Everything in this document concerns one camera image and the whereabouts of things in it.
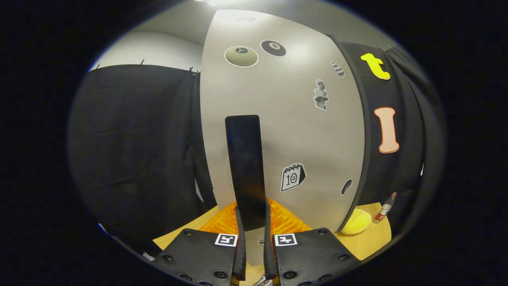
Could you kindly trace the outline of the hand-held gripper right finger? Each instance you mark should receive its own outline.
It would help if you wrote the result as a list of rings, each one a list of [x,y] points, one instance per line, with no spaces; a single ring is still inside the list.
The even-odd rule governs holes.
[[[327,228],[309,229],[266,199],[264,270],[275,286],[324,286],[361,261]]]

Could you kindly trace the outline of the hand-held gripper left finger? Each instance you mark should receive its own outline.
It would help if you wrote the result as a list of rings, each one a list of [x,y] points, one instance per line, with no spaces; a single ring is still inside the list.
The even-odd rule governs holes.
[[[154,264],[194,286],[236,286],[244,281],[246,246],[237,204],[231,203],[199,229],[183,229]]]

